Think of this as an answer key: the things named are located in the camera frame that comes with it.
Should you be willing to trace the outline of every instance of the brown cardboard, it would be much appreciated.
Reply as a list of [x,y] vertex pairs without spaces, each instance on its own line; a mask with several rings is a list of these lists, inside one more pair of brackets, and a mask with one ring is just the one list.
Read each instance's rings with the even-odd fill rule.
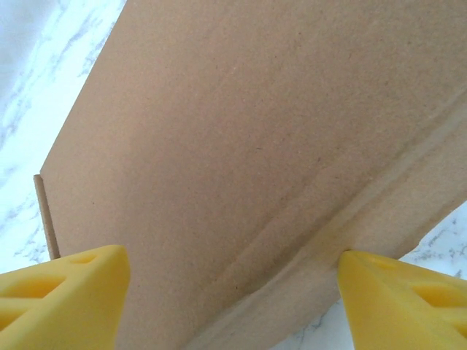
[[60,252],[58,251],[57,237],[53,230],[52,216],[50,215],[49,203],[45,194],[44,182],[40,175],[34,175],[34,186],[36,188],[39,209],[41,211],[42,224],[44,225],[45,240],[47,250],[49,251],[50,259],[58,259]]
[[128,1],[41,170],[62,255],[127,247],[118,348],[264,349],[337,298],[342,250],[399,257],[459,204],[466,15]]

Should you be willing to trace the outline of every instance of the cardboard sheet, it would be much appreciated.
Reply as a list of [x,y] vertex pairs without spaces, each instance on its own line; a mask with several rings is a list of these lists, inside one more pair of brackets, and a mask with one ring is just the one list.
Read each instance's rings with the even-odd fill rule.
[[444,123],[466,18],[455,0],[128,1],[40,174],[61,255],[128,249],[118,348],[179,349]]

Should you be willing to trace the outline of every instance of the cardboard edge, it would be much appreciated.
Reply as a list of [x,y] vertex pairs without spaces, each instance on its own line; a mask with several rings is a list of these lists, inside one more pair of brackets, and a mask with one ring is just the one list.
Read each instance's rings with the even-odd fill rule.
[[42,224],[44,225],[45,240],[51,260],[60,257],[58,249],[57,237],[53,229],[52,216],[50,215],[49,203],[45,193],[44,180],[40,175],[34,175],[34,186],[36,188],[37,200],[39,201],[39,210],[41,212]]

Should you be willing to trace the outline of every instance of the cardboard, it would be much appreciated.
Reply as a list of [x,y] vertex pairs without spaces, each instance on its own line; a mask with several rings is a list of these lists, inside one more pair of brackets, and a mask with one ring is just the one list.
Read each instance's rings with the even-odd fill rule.
[[466,15],[128,1],[39,192],[56,254],[126,246],[117,348],[266,349],[337,299],[340,252],[400,257],[465,199]]
[[34,175],[34,186],[36,188],[39,210],[41,212],[42,224],[44,225],[45,240],[50,259],[58,259],[60,252],[58,251],[57,237],[53,230],[52,217],[50,215],[49,203],[45,193],[44,182],[40,175]]

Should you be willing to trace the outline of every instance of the marble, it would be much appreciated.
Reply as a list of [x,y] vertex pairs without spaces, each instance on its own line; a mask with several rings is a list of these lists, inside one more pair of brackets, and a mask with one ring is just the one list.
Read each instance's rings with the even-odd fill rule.
[[[39,173],[124,3],[47,0],[50,11],[33,33],[35,44],[29,44],[27,55],[22,51],[14,84],[0,95],[0,273],[49,259],[32,176]],[[466,252],[463,204],[402,260],[465,279]],[[353,349],[341,300],[273,348],[304,349]]]
[[0,97],[12,89],[55,0],[0,1]]
[[125,3],[54,2],[15,84],[0,96],[0,273],[49,259],[33,175]]

